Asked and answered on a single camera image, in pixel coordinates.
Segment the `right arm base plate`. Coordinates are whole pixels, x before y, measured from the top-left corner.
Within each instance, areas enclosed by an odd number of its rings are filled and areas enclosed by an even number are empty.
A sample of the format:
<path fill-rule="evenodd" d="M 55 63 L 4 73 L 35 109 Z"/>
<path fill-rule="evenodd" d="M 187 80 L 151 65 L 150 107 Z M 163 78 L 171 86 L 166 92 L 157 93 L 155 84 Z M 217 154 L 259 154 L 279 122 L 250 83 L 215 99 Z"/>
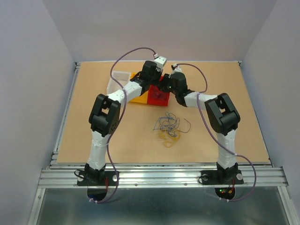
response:
<path fill-rule="evenodd" d="M 203 185 L 229 185 L 244 184 L 244 180 L 237 178 L 236 172 L 225 173 L 218 170 L 203 170 L 198 178 L 198 182 Z"/>

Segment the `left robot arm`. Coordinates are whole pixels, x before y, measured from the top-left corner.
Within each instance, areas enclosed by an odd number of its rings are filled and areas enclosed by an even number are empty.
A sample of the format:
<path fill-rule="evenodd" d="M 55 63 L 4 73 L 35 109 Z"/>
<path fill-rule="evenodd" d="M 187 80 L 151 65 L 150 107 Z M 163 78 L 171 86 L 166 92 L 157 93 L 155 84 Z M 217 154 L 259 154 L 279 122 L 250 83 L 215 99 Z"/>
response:
<path fill-rule="evenodd" d="M 105 178 L 105 155 L 108 140 L 120 123 L 121 108 L 149 90 L 151 85 L 159 82 L 167 59 L 159 56 L 145 61 L 142 70 L 125 86 L 111 94 L 99 94 L 95 100 L 89 123 L 92 130 L 90 157 L 84 167 L 83 179 L 98 186 Z"/>

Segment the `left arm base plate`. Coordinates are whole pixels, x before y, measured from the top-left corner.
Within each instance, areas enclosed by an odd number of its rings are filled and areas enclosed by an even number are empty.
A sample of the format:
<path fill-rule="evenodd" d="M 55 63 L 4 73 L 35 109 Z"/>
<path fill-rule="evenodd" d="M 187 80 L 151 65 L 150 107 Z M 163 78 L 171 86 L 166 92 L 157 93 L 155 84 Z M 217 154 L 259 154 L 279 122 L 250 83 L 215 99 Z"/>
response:
<path fill-rule="evenodd" d="M 84 170 L 75 170 L 74 175 L 77 177 L 77 186 L 116 186 L 117 176 L 115 171 L 105 171 L 98 177 L 91 177 Z"/>

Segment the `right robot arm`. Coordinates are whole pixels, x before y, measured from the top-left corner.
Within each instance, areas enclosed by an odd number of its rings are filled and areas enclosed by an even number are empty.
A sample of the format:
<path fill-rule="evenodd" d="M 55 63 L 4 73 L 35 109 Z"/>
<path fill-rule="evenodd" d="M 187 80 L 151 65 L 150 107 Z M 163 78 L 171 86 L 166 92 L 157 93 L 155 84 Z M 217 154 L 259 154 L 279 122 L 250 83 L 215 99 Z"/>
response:
<path fill-rule="evenodd" d="M 172 93 L 181 106 L 197 107 L 200 113 L 205 110 L 210 127 L 217 135 L 214 138 L 218 145 L 217 169 L 202 171 L 199 182 L 204 185 L 227 185 L 237 181 L 236 175 L 240 170 L 236 160 L 235 135 L 240 115 L 228 94 L 206 95 L 190 90 L 181 72 L 165 74 L 161 82 L 160 89 Z"/>

